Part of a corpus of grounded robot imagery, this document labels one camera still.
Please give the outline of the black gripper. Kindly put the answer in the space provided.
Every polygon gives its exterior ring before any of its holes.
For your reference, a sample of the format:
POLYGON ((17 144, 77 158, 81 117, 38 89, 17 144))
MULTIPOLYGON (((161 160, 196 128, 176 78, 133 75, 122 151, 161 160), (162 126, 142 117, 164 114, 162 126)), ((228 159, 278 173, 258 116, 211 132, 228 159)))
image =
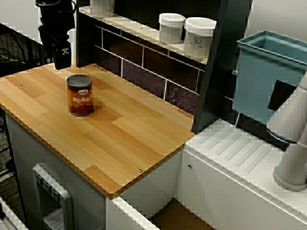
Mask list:
POLYGON ((67 32, 75 27, 75 9, 63 9, 61 7, 42 7, 41 23, 38 30, 45 48, 53 45, 53 58, 57 70, 71 66, 71 45, 66 41, 67 32))

